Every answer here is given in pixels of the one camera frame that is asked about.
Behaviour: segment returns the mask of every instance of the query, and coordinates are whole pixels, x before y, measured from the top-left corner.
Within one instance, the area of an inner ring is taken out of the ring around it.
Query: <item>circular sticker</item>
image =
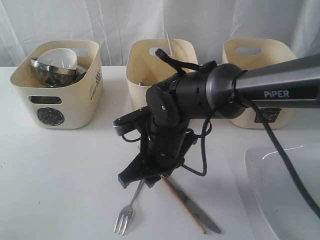
[[[40,122],[49,126],[57,126],[65,121],[64,115],[57,109],[46,107],[39,108],[36,115]]]

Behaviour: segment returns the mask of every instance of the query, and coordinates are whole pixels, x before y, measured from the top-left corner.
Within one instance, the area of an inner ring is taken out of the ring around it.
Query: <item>white table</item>
[[[104,89],[97,110],[88,125],[74,130],[42,129],[32,122],[10,84],[15,69],[0,68],[0,239],[119,238],[113,233],[116,218],[138,184],[123,189],[118,183],[118,173],[136,156],[139,144],[124,142],[112,127],[114,119],[131,111],[126,67],[102,67]],[[275,133],[283,145],[319,143],[319,119],[319,110],[299,109]],[[191,127],[199,133],[202,123],[194,120]],[[272,145],[267,134],[238,128],[228,120],[213,120],[212,125],[206,138],[207,176],[177,169],[173,177],[223,234],[201,234],[164,183],[158,182],[151,189],[145,186],[135,202],[126,238],[275,239],[244,164],[247,149]],[[186,163],[201,170],[199,144],[190,149]]]

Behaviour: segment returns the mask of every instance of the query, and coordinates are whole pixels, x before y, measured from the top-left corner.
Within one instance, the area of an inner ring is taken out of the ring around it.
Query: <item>metal fork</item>
[[[122,229],[122,235],[124,235],[124,233],[126,231],[126,228],[127,228],[128,224],[130,222],[131,216],[132,216],[132,214],[134,212],[134,209],[133,209],[132,205],[134,204],[134,201],[138,197],[138,195],[139,195],[144,183],[145,183],[144,179],[140,180],[138,188],[136,189],[135,194],[134,194],[131,202],[129,203],[128,206],[125,206],[120,211],[118,219],[116,220],[116,223],[115,223],[115,226],[114,226],[114,232],[116,232],[117,228],[119,227],[118,228],[118,234],[120,234],[122,226],[124,224],[124,227]]]

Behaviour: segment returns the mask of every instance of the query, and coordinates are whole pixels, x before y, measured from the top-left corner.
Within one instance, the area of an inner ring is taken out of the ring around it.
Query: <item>stainless steel bowl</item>
[[[38,62],[36,57],[31,58],[30,65],[35,78],[45,87],[65,87],[77,77],[76,70],[46,65]]]

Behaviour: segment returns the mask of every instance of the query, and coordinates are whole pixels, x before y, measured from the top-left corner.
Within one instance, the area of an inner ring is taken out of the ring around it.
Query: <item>white curtain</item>
[[[320,0],[0,0],[0,66],[18,66],[38,45],[94,40],[103,65],[126,65],[142,39],[184,39],[199,63],[221,61],[223,43],[269,38],[297,57],[320,53]]]

